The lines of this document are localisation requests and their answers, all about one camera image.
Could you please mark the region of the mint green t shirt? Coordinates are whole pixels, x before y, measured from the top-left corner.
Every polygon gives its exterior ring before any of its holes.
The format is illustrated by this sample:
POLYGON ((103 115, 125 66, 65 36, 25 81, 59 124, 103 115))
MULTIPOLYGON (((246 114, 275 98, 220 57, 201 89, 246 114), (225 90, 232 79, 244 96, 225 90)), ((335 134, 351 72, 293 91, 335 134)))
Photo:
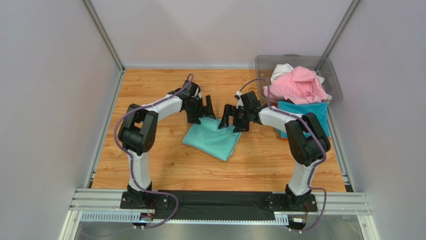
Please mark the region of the mint green t shirt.
POLYGON ((220 122, 220 119, 201 118, 200 124, 189 128, 182 143, 219 160, 228 161, 242 134, 234 132, 233 125, 219 129, 220 122))

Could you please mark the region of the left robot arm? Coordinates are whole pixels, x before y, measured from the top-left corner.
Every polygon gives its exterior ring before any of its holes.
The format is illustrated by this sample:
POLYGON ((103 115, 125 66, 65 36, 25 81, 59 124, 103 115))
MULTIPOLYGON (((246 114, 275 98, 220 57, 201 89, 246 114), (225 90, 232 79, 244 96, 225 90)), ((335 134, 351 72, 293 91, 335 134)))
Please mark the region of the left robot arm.
POLYGON ((145 105, 131 104, 114 127, 114 141, 128 156, 130 180, 122 194, 121 209, 152 209, 160 196, 152 190, 149 155, 154 146, 158 123, 184 111, 189 124, 202 118, 215 119, 210 95, 201 94, 198 84, 186 80, 181 88, 145 105))

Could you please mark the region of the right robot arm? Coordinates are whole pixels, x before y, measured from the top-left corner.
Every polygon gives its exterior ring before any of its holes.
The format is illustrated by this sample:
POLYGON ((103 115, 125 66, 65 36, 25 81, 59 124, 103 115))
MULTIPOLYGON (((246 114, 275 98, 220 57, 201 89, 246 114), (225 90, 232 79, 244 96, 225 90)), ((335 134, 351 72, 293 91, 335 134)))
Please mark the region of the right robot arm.
POLYGON ((312 180, 319 164, 324 162, 331 144, 318 117, 308 112, 300 115, 261 104, 250 91, 236 95, 237 105, 226 104, 219 129, 228 127, 232 117, 233 132, 247 132, 250 123, 270 126, 285 132, 295 166, 285 193, 273 198, 272 209, 283 207, 286 211, 302 211, 313 200, 312 180))

